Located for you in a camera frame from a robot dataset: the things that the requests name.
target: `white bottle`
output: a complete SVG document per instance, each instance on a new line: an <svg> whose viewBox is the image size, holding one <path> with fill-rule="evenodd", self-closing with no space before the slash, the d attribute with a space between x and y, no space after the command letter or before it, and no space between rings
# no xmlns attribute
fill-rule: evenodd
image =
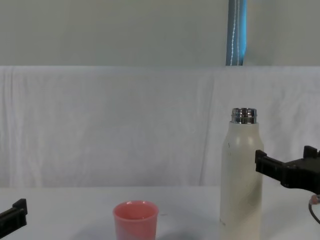
<svg viewBox="0 0 320 240"><path fill-rule="evenodd" d="M222 147L220 240L260 240L262 174L256 150L264 150L257 110L234 108Z"/></svg>

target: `white backdrop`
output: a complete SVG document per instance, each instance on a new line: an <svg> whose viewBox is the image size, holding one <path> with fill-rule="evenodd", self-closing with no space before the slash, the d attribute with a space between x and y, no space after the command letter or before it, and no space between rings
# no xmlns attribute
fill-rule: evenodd
<svg viewBox="0 0 320 240"><path fill-rule="evenodd" d="M0 65L223 66L227 0L1 0Z"/></svg>
<svg viewBox="0 0 320 240"><path fill-rule="evenodd" d="M218 185L231 109L265 151L320 148L320 68L1 67L0 185Z"/></svg>

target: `table surface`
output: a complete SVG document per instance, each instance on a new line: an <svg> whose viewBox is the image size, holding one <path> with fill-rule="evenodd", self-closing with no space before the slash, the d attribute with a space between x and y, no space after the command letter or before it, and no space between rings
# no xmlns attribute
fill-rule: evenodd
<svg viewBox="0 0 320 240"><path fill-rule="evenodd" d="M27 199L27 226L8 240L114 240L112 209L129 200L159 207L158 240L215 240L219 187L2 188L0 211ZM308 212L312 194L264 186L262 240L318 240L320 225Z"/></svg>

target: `black clamp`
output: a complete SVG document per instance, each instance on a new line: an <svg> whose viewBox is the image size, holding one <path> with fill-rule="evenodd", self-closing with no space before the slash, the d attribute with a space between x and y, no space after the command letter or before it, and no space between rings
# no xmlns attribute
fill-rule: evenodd
<svg viewBox="0 0 320 240"><path fill-rule="evenodd" d="M320 152L305 146L303 158L281 162L261 150L255 152L255 170L280 181L288 189L304 189L320 195Z"/></svg>
<svg viewBox="0 0 320 240"><path fill-rule="evenodd" d="M7 211L0 213L0 239L27 225L26 199L20 199Z"/></svg>

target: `pink cup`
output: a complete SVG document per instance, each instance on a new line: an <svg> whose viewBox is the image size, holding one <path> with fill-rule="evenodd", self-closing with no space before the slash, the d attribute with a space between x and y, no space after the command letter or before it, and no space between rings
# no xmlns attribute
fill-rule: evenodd
<svg viewBox="0 0 320 240"><path fill-rule="evenodd" d="M155 240L158 207L149 201L127 201L113 209L117 240Z"/></svg>

